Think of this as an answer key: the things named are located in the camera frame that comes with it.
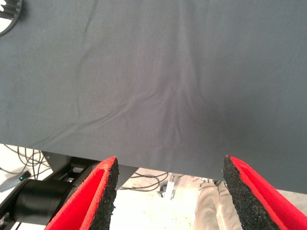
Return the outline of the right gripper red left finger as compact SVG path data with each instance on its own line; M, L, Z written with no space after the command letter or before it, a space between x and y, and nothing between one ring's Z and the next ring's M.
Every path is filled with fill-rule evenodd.
M117 195L118 174L115 156L98 163L45 229L108 230Z

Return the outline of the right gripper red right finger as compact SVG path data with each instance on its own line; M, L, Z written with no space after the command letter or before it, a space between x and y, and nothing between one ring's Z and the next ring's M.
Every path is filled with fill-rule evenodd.
M244 230L305 230L307 216L244 161L227 155L223 177Z

